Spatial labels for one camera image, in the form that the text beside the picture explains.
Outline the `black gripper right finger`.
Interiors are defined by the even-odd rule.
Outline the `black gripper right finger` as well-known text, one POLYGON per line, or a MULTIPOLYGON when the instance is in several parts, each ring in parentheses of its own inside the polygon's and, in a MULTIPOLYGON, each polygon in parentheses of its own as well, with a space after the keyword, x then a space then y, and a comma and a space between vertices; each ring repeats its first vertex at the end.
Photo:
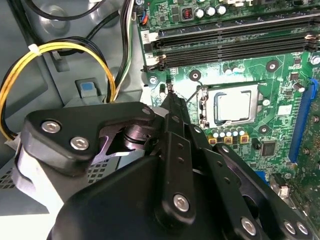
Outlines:
POLYGON ((204 176, 204 196, 221 240, 313 240, 307 223, 290 208, 226 144, 211 146, 204 132, 191 124, 181 100, 192 166, 204 176))

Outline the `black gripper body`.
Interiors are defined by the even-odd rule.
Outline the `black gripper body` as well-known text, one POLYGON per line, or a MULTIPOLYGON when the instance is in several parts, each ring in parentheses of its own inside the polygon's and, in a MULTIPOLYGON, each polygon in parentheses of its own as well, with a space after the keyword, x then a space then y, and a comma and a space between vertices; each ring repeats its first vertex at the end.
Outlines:
POLYGON ((142 157, 73 195, 50 240, 244 240, 235 184, 193 172, 185 157, 142 157))

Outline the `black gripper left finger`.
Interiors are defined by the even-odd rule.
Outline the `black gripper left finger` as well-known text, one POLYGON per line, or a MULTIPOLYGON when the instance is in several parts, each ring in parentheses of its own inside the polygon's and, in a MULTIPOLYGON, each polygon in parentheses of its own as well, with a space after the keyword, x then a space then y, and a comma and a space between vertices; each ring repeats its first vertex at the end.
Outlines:
POLYGON ((140 158, 191 161, 182 98, 38 110, 27 115, 14 169, 17 188, 55 216, 76 193, 140 158))

